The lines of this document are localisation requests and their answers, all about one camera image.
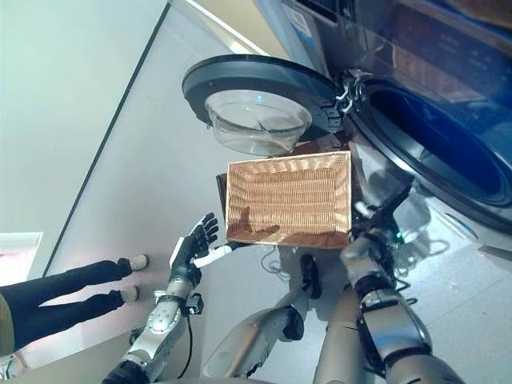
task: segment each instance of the person's leg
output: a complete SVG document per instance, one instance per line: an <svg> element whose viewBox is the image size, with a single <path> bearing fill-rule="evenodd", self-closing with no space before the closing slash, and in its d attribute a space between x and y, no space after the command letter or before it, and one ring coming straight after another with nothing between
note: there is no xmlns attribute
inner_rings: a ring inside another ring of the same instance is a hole
<svg viewBox="0 0 512 384"><path fill-rule="evenodd" d="M85 286L118 281L131 272L130 260L120 258L117 263L96 262L63 274L2 286L0 293L9 304L11 313L25 314L31 307L37 307L58 296L72 294Z"/></svg>
<svg viewBox="0 0 512 384"><path fill-rule="evenodd" d="M84 302L35 308L24 316L13 317L14 348L19 350L35 340L107 314L123 304L121 293L112 290L109 294L91 296Z"/></svg>

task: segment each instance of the black cable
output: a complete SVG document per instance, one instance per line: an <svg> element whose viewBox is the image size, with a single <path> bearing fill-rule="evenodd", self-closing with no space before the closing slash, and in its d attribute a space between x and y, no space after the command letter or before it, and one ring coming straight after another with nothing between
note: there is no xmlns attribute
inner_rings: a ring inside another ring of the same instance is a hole
<svg viewBox="0 0 512 384"><path fill-rule="evenodd" d="M10 373L9 373L9 369L10 369L10 366L12 365L13 361L10 360L9 363L7 363L7 368L6 368L6 378L7 380L10 379Z"/></svg>
<svg viewBox="0 0 512 384"><path fill-rule="evenodd" d="M189 369L190 360L192 359L192 347L194 346L194 338L192 337L192 326L190 325L190 316L186 317L186 321L189 326L189 357L186 360L185 368L183 368L182 372L179 374L178 378L182 378L185 374L186 370Z"/></svg>
<svg viewBox="0 0 512 384"><path fill-rule="evenodd" d="M84 178L82 185L80 186L80 190L78 191L77 197L74 200L73 205L71 206L71 211L67 215L66 221L64 222L64 227L62 228L61 233L58 236L58 239L55 243L55 246L51 251L50 259L48 260L48 263L46 264L45 271L42 274L43 277L45 277L48 274L50 265L55 258L58 247L60 246L60 244L62 242L62 239L64 238L64 233L66 232L67 227L70 224L71 218L73 217L73 214L77 208L78 203L80 202L80 198L82 197L84 190L86 190L86 186L87 186L87 183L89 182L90 176L92 175L94 168L96 167L96 164L98 163L98 160L99 160L100 156L102 155L102 152L103 152L103 149L105 148L106 142L108 141L109 136L112 133L112 130L114 129L114 125L115 125L116 121L118 120L119 114L121 113L121 109L124 107L125 101L128 99L128 94L130 93L131 88L133 87L133 85L135 83L135 79L137 78L138 73L140 72L140 70L142 68L142 64L144 64L144 61L146 60L147 54L150 52L153 42L154 42L155 38L157 37L158 31L160 30L160 26L162 26L163 21L166 19L169 9L170 9L170 4L166 3L166 6L164 7L162 14L160 15L160 18L158 19L156 25L153 28L153 32L151 33L150 39L148 40L146 47L144 48L144 51L142 52L141 57L138 60L135 70L132 73L130 80L128 81L128 85L126 86L125 92L121 97L121 101L119 102L118 107L116 108L116 110L114 112L114 116L112 117L112 120L110 120L110 124L105 132L105 136L103 137L103 140L99 145L98 151L96 152L96 155L94 156L93 161L90 164L89 170L87 171L87 175Z"/></svg>
<svg viewBox="0 0 512 384"><path fill-rule="evenodd" d="M137 340L137 338L141 335L141 333L144 331L146 326L143 326L141 328L137 328L136 330L132 330L130 334L130 338L128 339L128 343L132 346Z"/></svg>
<svg viewBox="0 0 512 384"><path fill-rule="evenodd" d="M250 378L254 372L256 372L256 369L259 368L260 365L256 364L253 366L250 370L247 371L247 378Z"/></svg>
<svg viewBox="0 0 512 384"><path fill-rule="evenodd" d="M374 370L372 368L368 368L367 366L365 366L363 368L366 372L370 372L371 374L376 374L377 376L379 376L380 378L383 378L384 380L386 380L386 375L383 373L383 372L379 372L378 370Z"/></svg>
<svg viewBox="0 0 512 384"><path fill-rule="evenodd" d="M402 287L398 288L397 289L397 292L400 292L401 290L406 290L408 288L411 288L411 284L409 284L408 282L406 282L405 280L401 280L400 278L397 278L396 276L393 277L397 282L400 282L401 284L403 284Z"/></svg>

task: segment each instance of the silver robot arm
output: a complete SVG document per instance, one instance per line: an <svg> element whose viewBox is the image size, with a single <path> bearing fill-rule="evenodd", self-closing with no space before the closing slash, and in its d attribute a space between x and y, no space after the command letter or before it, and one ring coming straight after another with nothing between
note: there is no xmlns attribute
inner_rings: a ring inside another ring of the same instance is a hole
<svg viewBox="0 0 512 384"><path fill-rule="evenodd" d="M157 304L144 330L103 384L145 384L154 382L163 371L171 349L183 334L186 317L202 312L201 295L190 295L201 281L199 268L241 246L229 242L209 253L209 245L217 240L217 231L217 219L208 214L188 236L178 240L170 258L166 290L155 295Z"/></svg>
<svg viewBox="0 0 512 384"><path fill-rule="evenodd" d="M355 228L355 240L340 253L354 299L346 298L340 304L345 306L348 314L358 312L357 328L362 351L373 370L385 373L388 384L463 384L444 361L432 355L432 341L425 325L395 288L389 248L399 244L400 237L392 217L409 189L393 196L363 227ZM326 352L322 349L314 384L324 384L327 379L344 384L364 382L361 359L351 366L338 364L333 370L333 351L340 358L352 356L354 359L361 354L361 347L353 337L355 317L350 316L349 320L343 326L339 319L331 321L337 325L340 340L350 342L338 345L336 350L332 341L328 342L326 338Z"/></svg>

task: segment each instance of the sticker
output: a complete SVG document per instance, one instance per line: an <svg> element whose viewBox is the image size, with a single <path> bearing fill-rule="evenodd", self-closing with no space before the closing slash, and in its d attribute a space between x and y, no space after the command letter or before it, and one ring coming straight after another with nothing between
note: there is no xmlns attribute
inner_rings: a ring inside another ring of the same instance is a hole
<svg viewBox="0 0 512 384"><path fill-rule="evenodd" d="M292 10L286 4L283 4L282 8L284 9L286 16L288 16L288 19L290 20L290 22L293 24L293 26L297 30L302 32L308 38L313 37L313 35L310 31L310 28L307 26L307 22L306 22L306 19L304 18L304 16L302 16L296 10Z"/></svg>

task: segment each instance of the wicker basket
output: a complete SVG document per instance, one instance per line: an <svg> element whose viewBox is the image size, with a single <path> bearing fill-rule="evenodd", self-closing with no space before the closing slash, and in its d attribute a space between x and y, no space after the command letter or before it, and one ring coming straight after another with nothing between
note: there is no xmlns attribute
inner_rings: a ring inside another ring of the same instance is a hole
<svg viewBox="0 0 512 384"><path fill-rule="evenodd" d="M350 229L350 152L228 165L227 238L339 248Z"/></svg>

